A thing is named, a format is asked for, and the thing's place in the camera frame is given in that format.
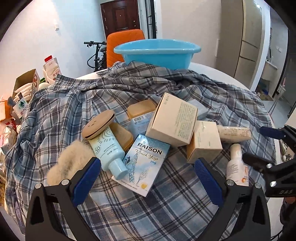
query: chair backrest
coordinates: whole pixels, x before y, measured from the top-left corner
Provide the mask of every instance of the chair backrest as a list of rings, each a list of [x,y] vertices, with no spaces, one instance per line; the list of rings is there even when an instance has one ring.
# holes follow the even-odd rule
[[[109,34],[107,37],[107,67],[112,67],[117,61],[124,62],[121,54],[113,52],[116,46],[141,39],[145,39],[145,36],[140,29],[131,29]]]

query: brown soap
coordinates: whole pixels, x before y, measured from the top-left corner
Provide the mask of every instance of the brown soap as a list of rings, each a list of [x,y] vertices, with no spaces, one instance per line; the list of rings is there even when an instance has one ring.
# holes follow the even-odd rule
[[[90,122],[83,127],[81,135],[84,139],[91,140],[101,134],[115,118],[113,110],[105,110],[91,119]]]
[[[127,108],[128,117],[130,119],[135,118],[137,116],[149,113],[151,111],[155,111],[156,106],[151,100],[143,100],[141,102],[130,105]]]
[[[129,131],[115,122],[110,124],[110,129],[124,151],[128,150],[132,146],[133,135]]]

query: plaid shirt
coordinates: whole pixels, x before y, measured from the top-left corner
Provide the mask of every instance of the plaid shirt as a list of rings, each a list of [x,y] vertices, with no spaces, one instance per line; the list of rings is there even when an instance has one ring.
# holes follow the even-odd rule
[[[96,80],[75,80],[59,75],[56,84],[36,92],[15,146],[6,158],[6,203],[16,220],[17,200],[26,220],[30,197],[38,182],[47,185],[46,174],[57,163],[59,153],[74,140],[82,140],[82,128],[107,109],[115,121],[127,127],[127,107],[150,99],[157,104],[169,92],[189,101],[196,99],[209,109],[205,120],[223,126],[250,127],[253,140],[242,142],[243,152],[275,162],[274,142],[259,134],[271,127],[270,118],[257,96],[233,85],[214,81],[189,70],[173,71],[149,64],[117,64]],[[225,176],[230,144],[211,163]],[[249,169],[250,185],[262,176]],[[195,240],[213,218],[213,205],[186,163],[186,148],[171,148],[147,197],[142,197],[110,179],[101,171],[90,195],[78,209],[101,240]],[[56,205],[61,224],[73,235]],[[238,216],[235,211],[222,238],[230,235]]]

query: barcode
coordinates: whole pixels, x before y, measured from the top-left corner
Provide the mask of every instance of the barcode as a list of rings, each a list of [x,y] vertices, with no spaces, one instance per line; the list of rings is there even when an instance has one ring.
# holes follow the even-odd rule
[[[135,117],[135,118],[134,118],[135,122],[136,122],[136,121],[143,120],[143,119],[145,119],[143,116],[138,116],[138,117]]]

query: metal screw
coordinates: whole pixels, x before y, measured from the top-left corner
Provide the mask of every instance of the metal screw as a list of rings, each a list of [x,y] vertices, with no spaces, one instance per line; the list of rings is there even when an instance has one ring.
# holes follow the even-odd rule
[[[260,183],[255,183],[255,188],[260,189],[261,188],[261,184]]]
[[[228,186],[233,186],[234,185],[233,180],[227,180],[226,183],[227,183]]]
[[[269,185],[270,185],[271,187],[275,187],[275,186],[276,186],[276,181],[272,181]]]
[[[66,185],[68,185],[69,184],[69,180],[68,179],[64,179],[63,181],[62,181],[62,185],[63,186],[66,186]]]
[[[37,184],[35,185],[35,188],[36,188],[36,189],[39,189],[39,188],[41,188],[41,186],[42,186],[41,183],[37,183]]]

